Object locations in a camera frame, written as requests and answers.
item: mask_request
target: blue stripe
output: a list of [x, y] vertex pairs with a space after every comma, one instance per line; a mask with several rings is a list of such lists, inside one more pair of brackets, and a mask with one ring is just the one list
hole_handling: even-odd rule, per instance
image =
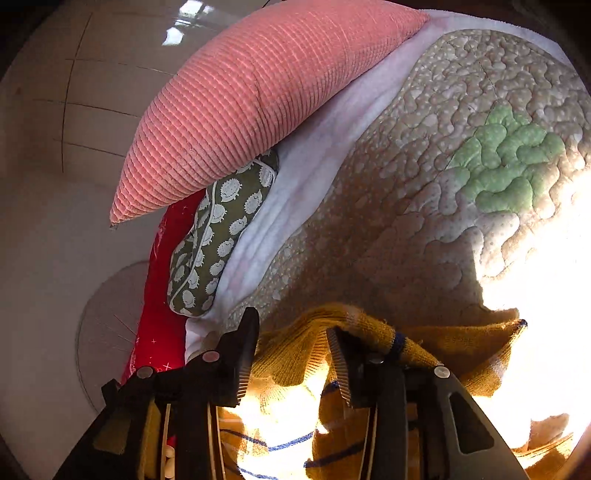
[[338, 462], [343, 458], [346, 458], [351, 455], [355, 455], [363, 450], [363, 444], [365, 441], [354, 443], [350, 447], [346, 448], [345, 450], [341, 450], [340, 452], [332, 453], [330, 455], [325, 456], [324, 458], [319, 458], [318, 460], [308, 460], [304, 463], [304, 468], [319, 468], [323, 467], [324, 465], [328, 465], [329, 463]]
[[241, 473], [246, 473], [247, 475], [253, 476], [254, 478], [264, 478], [266, 480], [279, 480], [276, 476], [269, 476], [269, 475], [260, 475], [258, 473], [252, 473], [248, 470], [244, 470], [244, 468], [240, 468], [238, 465], [228, 465], [224, 462], [224, 466], [230, 470], [231, 472], [240, 475]]
[[327, 393], [334, 392], [338, 388], [339, 388], [338, 381], [335, 380], [333, 382], [330, 382], [328, 385], [325, 386], [324, 390], [322, 391], [322, 395], [326, 395]]
[[226, 432], [226, 433], [229, 433], [230, 435], [236, 435], [237, 437], [240, 437], [240, 438], [245, 439], [245, 440], [252, 442], [252, 443], [256, 443], [257, 445], [263, 445], [263, 447], [267, 446], [267, 444], [265, 442], [263, 442], [262, 440], [254, 439], [252, 437], [249, 437], [248, 435], [244, 435], [243, 433], [236, 432], [234, 430], [220, 429], [220, 432]]
[[275, 452], [276, 450], [283, 450], [284, 448], [291, 447], [292, 445], [297, 445], [298, 443], [302, 443], [302, 442], [305, 442], [306, 440], [310, 440], [313, 435], [314, 435], [314, 432], [310, 432], [308, 435], [304, 435], [303, 437], [292, 440], [290, 442], [282, 443], [281, 445], [277, 445], [276, 447], [269, 447], [269, 451]]
[[392, 341], [392, 346], [390, 347], [390, 351], [388, 352], [388, 358], [391, 360], [399, 360], [400, 354], [404, 349], [404, 344], [406, 343], [406, 335], [403, 333], [395, 333], [394, 340]]
[[310, 432], [310, 433], [304, 435], [303, 437], [297, 438], [297, 439], [292, 440], [290, 442], [282, 443], [281, 445], [277, 445], [276, 447], [269, 447], [262, 440], [258, 440], [258, 439], [249, 437], [248, 435], [244, 435], [243, 433], [236, 432], [235, 430], [220, 429], [220, 432], [226, 432], [226, 433], [229, 433], [230, 435], [235, 435], [237, 437], [240, 437], [242, 439], [245, 439], [247, 442], [252, 442], [252, 443], [256, 443], [257, 445], [262, 445], [263, 447], [266, 447], [266, 449], [269, 452], [275, 452], [277, 450], [283, 450], [284, 448], [291, 447], [292, 445], [297, 445], [298, 443], [302, 443], [302, 442], [305, 442], [306, 440], [310, 440], [314, 436], [314, 432]]

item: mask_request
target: pillow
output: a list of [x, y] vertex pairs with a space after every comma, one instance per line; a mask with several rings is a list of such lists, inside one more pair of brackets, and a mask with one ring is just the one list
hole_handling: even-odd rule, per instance
[[170, 261], [167, 298], [173, 312], [197, 317], [212, 307], [232, 250], [267, 198], [278, 165], [269, 150], [207, 187], [193, 227]]
[[224, 30], [144, 113], [111, 222], [170, 205], [243, 167], [427, 19], [384, 0], [288, 0]]

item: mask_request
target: green pillow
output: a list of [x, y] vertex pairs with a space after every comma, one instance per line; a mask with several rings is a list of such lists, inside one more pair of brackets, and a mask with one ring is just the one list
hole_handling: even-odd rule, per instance
[[267, 198], [279, 166], [269, 150], [214, 182], [195, 213], [193, 227], [170, 261], [168, 305], [181, 315], [208, 311], [238, 238]]

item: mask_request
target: green patch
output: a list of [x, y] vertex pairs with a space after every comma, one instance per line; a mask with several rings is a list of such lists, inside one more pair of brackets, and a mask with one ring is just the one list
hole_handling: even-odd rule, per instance
[[497, 105], [485, 124], [456, 151], [447, 168], [456, 171], [460, 192], [483, 212], [529, 210], [548, 193], [548, 170], [566, 149], [562, 139], [510, 106]]

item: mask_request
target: red blanket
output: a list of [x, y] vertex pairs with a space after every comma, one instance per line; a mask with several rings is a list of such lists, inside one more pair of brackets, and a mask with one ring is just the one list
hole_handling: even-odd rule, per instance
[[122, 383], [144, 365], [158, 372], [184, 366], [187, 318], [168, 308], [166, 289], [173, 250], [191, 228], [203, 195], [204, 190], [168, 207], [158, 226], [144, 288], [144, 309]]

